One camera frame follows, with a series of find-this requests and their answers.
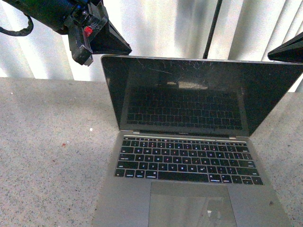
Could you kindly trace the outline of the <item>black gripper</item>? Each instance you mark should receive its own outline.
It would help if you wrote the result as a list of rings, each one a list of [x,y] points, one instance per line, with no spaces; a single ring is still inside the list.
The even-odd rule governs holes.
[[[64,22],[72,58],[89,66],[93,54],[129,55],[131,46],[108,20],[102,0],[77,0]]]

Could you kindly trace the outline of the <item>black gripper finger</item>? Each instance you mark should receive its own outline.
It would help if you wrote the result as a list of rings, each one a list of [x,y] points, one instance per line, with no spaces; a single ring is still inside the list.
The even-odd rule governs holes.
[[[302,63],[303,33],[273,49],[267,54],[267,57],[273,61]]]

